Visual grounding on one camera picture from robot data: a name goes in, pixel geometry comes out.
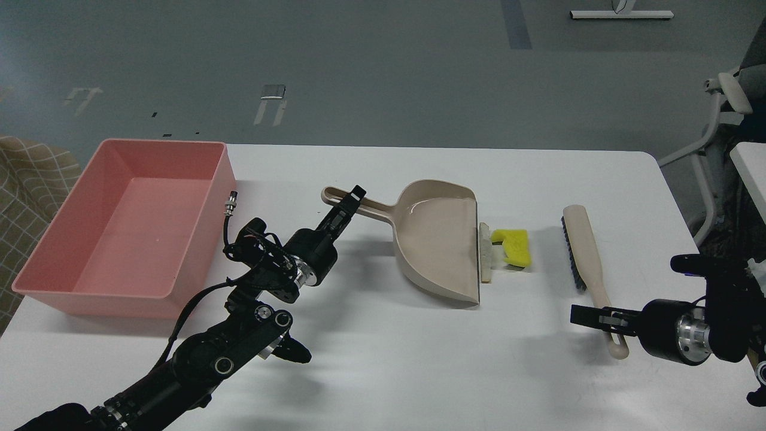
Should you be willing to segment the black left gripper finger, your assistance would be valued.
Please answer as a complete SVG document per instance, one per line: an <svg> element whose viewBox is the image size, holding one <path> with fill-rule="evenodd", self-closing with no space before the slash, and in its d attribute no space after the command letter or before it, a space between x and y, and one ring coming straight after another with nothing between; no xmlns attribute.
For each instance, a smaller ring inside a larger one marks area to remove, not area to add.
<svg viewBox="0 0 766 431"><path fill-rule="evenodd" d="M361 188L361 186L356 185L352 191L348 192L345 196L340 199L338 204L342 204L345 210L348 212L348 224L350 224L350 221L352 220L353 216L356 214L358 208L361 205L362 199L366 196L366 189ZM329 237L332 242L337 240L338 237Z"/></svg>
<svg viewBox="0 0 766 431"><path fill-rule="evenodd" d="M342 204L334 205L322 221L318 224L315 231L328 235L329 237L339 237L348 225L348 212Z"/></svg>

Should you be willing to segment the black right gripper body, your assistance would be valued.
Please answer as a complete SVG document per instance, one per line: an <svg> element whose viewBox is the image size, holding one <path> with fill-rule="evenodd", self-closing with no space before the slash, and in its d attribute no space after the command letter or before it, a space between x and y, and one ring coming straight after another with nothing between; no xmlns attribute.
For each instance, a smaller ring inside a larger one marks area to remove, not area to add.
<svg viewBox="0 0 766 431"><path fill-rule="evenodd" d="M692 310L692 303L658 298L640 311L636 333L649 355L676 363L692 363L679 346L679 321Z"/></svg>

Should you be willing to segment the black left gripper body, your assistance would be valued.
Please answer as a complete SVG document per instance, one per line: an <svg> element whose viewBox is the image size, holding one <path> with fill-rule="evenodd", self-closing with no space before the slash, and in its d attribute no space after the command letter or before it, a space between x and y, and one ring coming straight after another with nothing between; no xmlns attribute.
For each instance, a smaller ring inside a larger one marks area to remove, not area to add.
<svg viewBox="0 0 766 431"><path fill-rule="evenodd" d="M303 228L296 231L285 243L284 250L300 259L312 274L305 286L318 286L338 259L336 236L326 230Z"/></svg>

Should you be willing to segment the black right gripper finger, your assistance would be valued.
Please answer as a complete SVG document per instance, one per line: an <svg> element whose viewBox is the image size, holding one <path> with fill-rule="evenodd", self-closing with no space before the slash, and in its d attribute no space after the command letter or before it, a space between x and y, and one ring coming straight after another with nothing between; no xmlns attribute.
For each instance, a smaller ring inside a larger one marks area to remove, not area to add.
<svg viewBox="0 0 766 431"><path fill-rule="evenodd" d="M626 314L572 314L570 322L615 335L638 336L636 319Z"/></svg>
<svg viewBox="0 0 766 431"><path fill-rule="evenodd" d="M632 321L640 316L640 311L615 308L614 306L572 305L570 321Z"/></svg>

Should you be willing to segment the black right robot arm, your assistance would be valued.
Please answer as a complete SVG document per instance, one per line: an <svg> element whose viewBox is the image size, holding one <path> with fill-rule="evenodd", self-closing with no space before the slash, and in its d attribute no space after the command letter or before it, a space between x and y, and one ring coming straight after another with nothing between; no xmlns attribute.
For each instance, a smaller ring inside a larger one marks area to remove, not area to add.
<svg viewBox="0 0 766 431"><path fill-rule="evenodd" d="M670 267L704 278L703 297L693 302L658 298L640 311L573 305L570 322L605 335L635 336L649 355L682 365L698 366L710 356L731 363L747 359L759 386L746 399L763 407L764 293L749 267L701 254L674 256Z"/></svg>

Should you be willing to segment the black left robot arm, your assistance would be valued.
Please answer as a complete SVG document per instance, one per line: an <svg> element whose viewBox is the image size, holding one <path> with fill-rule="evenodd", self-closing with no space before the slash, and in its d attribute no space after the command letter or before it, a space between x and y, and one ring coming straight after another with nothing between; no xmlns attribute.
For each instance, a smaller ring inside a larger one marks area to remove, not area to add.
<svg viewBox="0 0 766 431"><path fill-rule="evenodd" d="M359 209L366 191L356 186L342 194L315 229L303 228L283 244L253 218L237 238L228 238L228 224L237 205L232 192L223 223L224 255L248 267L245 274L197 293L180 316L151 371L128 389L91 410L66 403L29 420L23 430L162 430L189 410L206 407L224 380L255 357L270 356L308 363L312 355L290 335L294 319L260 300L268 292L284 303L295 303L303 286L317 286L336 264L335 242ZM224 307L227 318L180 345L181 328L202 299L230 287Z"/></svg>

